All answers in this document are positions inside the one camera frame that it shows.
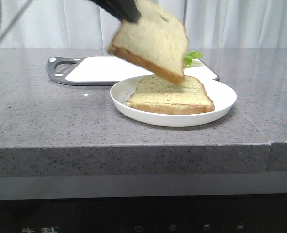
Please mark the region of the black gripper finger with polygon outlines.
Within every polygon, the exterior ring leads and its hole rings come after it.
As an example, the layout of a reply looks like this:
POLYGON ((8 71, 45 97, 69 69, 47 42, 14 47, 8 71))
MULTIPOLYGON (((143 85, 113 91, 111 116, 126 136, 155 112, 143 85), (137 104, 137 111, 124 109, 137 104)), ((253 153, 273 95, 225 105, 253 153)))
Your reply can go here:
POLYGON ((137 23, 141 17, 134 0, 91 0, 116 19, 137 23))

